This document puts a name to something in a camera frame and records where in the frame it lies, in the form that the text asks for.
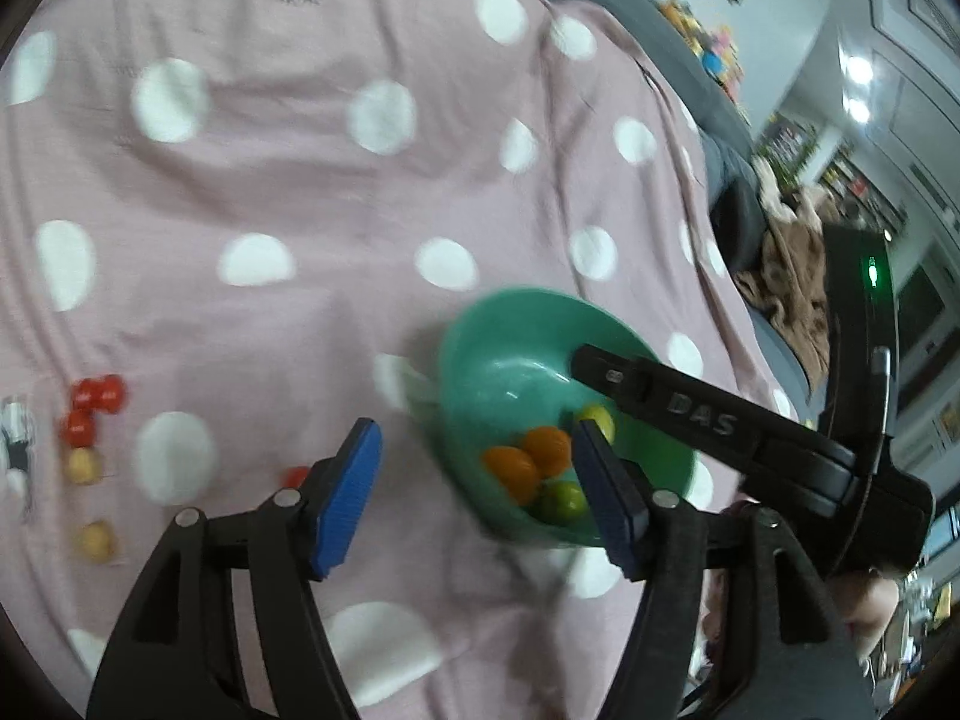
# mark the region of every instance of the metal screw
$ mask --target metal screw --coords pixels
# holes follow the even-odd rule
[[[296,504],[299,504],[299,490],[291,490],[291,488],[280,490],[279,493],[274,495],[274,503],[280,509],[289,509],[291,506],[296,506]]]
[[[184,509],[182,512],[176,513],[174,522],[181,526],[181,528],[189,528],[191,525],[196,525],[200,522],[200,512],[196,509]]]
[[[661,509],[675,509],[680,504],[680,496],[670,490],[657,490],[654,493],[654,504]]]
[[[760,522],[764,528],[776,528],[779,525],[779,517],[774,509],[761,509],[757,512],[757,522]]]

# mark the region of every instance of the cherry tomato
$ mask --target cherry tomato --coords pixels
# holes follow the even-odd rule
[[[74,409],[64,420],[64,441],[74,449],[85,449],[93,446],[97,437],[97,428],[93,424],[90,412]]]
[[[285,474],[283,474],[283,486],[285,488],[299,488],[300,485],[304,483],[306,475],[310,473],[310,466],[294,466],[292,469],[287,469]]]
[[[117,413],[127,405],[127,385],[116,373],[104,376],[100,381],[100,397],[97,408],[102,412]]]
[[[100,382],[96,379],[80,379],[70,388],[70,408],[88,412],[100,400]]]

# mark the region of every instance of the brown blanket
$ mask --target brown blanket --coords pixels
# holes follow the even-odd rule
[[[759,271],[736,274],[747,303],[762,312],[793,349],[813,392],[829,370],[829,327],[822,232],[771,218]]]

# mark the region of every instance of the bed sheet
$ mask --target bed sheet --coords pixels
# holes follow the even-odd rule
[[[695,124],[617,21],[578,1],[48,0],[0,89],[0,397],[32,425],[29,479],[0,482],[0,601],[66,698],[85,706],[179,508],[253,507],[368,415],[383,469],[315,591],[362,716],[594,717],[641,587],[602,550],[489,539],[410,412],[443,327],[517,284],[789,412],[710,231]],[[71,485],[68,386],[109,372],[130,400],[98,422],[106,477]],[[709,458],[697,480],[705,508],[733,497]],[[75,548],[98,520],[105,565]]]

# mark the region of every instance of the black robotic device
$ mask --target black robotic device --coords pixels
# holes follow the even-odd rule
[[[574,464],[608,555],[628,579],[647,581],[600,720],[673,720],[690,703],[683,690],[707,568],[728,572],[726,624],[691,717],[875,716],[822,577],[856,568],[909,572],[934,501],[890,461],[896,315],[882,241],[843,228],[824,235],[863,274],[830,291],[841,310],[832,315],[827,435],[650,360],[582,346],[570,361],[574,378],[626,415],[740,471],[744,490],[762,501],[726,514],[698,512],[675,493],[654,490],[593,422],[576,426]],[[280,490],[253,512],[212,520],[196,509],[178,514],[110,637],[88,720],[269,716],[247,701],[232,615],[235,568],[251,575],[280,717],[358,718],[309,583],[330,569],[318,560],[325,512],[374,435],[378,460],[378,429],[358,420],[337,456],[315,464],[299,490]]]

